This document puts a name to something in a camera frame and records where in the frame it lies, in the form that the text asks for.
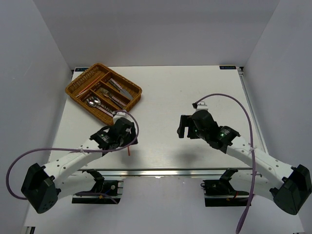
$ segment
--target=white cable tie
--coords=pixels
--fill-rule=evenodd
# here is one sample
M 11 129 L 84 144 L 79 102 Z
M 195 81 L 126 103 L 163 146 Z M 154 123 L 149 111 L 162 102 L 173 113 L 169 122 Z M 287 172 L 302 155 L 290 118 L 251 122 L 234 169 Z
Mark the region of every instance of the white cable tie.
M 83 155 L 85 155 L 85 156 L 87 155 L 86 152 L 83 151 L 82 147 L 80 148 L 80 152 L 83 153 Z
M 248 155 L 252 153 L 252 151 L 255 151 L 258 147 L 255 145 L 254 147 L 250 147 Z

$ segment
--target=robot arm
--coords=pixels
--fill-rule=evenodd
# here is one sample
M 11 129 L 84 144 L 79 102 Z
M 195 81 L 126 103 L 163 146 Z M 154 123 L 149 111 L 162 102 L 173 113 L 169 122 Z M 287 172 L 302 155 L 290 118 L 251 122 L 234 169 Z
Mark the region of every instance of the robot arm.
M 297 168 L 283 163 L 260 149 L 251 149 L 240 134 L 228 126 L 218 126 L 204 102 L 198 103 L 192 116 L 181 116 L 177 133 L 184 137 L 201 138 L 214 149 L 233 156 L 252 167 L 252 154 L 255 152 L 256 176 L 254 194 L 273 200 L 285 212 L 295 215 L 312 192 L 309 170 L 299 165 Z M 236 191 L 248 191 L 251 187 L 252 175 L 228 169 L 220 178 L 220 182 Z
M 126 119 L 126 114 L 118 112 L 114 125 L 105 126 L 91 135 L 82 145 L 81 152 L 69 153 L 60 159 L 39 166 L 30 166 L 22 193 L 41 214 L 48 211 L 58 199 L 82 191 L 98 193 L 103 188 L 104 178 L 94 169 L 72 175 L 89 162 L 99 159 L 106 153 L 84 152 L 84 150 L 111 150 L 126 146 L 136 137 L 134 123 Z

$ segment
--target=white tabletop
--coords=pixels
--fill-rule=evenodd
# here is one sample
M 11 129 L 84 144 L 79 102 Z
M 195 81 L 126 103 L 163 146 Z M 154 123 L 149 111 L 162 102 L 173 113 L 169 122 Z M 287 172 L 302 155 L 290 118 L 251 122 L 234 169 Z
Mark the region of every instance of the white tabletop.
M 200 139 L 179 139 L 180 115 L 194 113 L 192 103 L 207 94 L 225 93 L 247 105 L 237 70 L 219 66 L 112 67 L 139 85 L 142 98 L 130 111 L 140 126 L 138 145 L 109 153 L 88 164 L 95 169 L 195 169 L 247 167 L 241 161 L 214 150 Z M 75 79 L 81 72 L 74 72 Z M 226 97 L 205 100 L 219 125 L 227 125 L 249 139 L 249 128 L 241 108 Z M 67 99 L 54 147 L 77 148 L 103 126 L 98 119 L 70 98 Z M 254 131 L 255 145 L 260 147 Z M 66 152 L 52 152 L 50 161 Z
M 225 93 L 248 108 L 237 70 L 217 66 L 113 67 L 141 86 L 141 101 L 131 110 L 140 125 L 139 144 L 127 151 L 107 154 L 90 163 L 97 169 L 196 169 L 246 167 L 209 147 L 203 140 L 179 139 L 180 115 L 194 112 L 192 103 L 206 94 Z M 206 100 L 219 125 L 228 125 L 249 139 L 240 107 L 225 97 Z M 67 99 L 55 147 L 78 147 L 103 124 L 70 98 Z M 255 145 L 260 141 L 254 134 Z M 50 160 L 65 153 L 53 152 Z M 243 207 L 205 207 L 198 178 L 131 177 L 124 180 L 118 205 L 71 204 L 71 196 L 59 200 L 44 214 L 30 206 L 25 226 L 35 234 L 189 234 L 235 233 Z M 297 215 L 289 215 L 273 202 L 255 196 L 241 234 L 292 234 L 302 232 Z

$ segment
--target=white wall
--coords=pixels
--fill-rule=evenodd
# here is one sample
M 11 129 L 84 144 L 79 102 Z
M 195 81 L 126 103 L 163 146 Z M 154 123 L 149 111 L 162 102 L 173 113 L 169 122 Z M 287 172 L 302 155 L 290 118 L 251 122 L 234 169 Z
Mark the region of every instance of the white wall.
M 52 145 L 70 70 L 32 0 L 2 1 L 0 29 L 0 232 L 17 234 L 28 202 L 9 195 L 6 170 L 25 151 Z M 27 168 L 47 155 L 18 163 L 10 180 L 16 193 Z
M 34 0 L 71 68 L 245 65 L 278 0 Z
M 312 173 L 312 2 L 283 0 L 245 67 L 269 151 Z M 312 233 L 312 197 L 299 213 Z

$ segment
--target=fork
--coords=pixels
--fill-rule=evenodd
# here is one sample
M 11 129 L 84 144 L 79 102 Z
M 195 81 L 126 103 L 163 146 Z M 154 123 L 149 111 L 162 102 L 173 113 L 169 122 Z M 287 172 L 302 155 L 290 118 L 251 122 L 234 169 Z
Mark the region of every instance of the fork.
M 118 107 L 123 109 L 126 106 L 125 103 L 123 103 L 122 101 L 120 101 L 116 97 L 114 97 L 108 90 L 106 90 L 104 88 L 100 88 L 99 90 L 101 91 L 101 93 L 104 96 L 109 97 Z

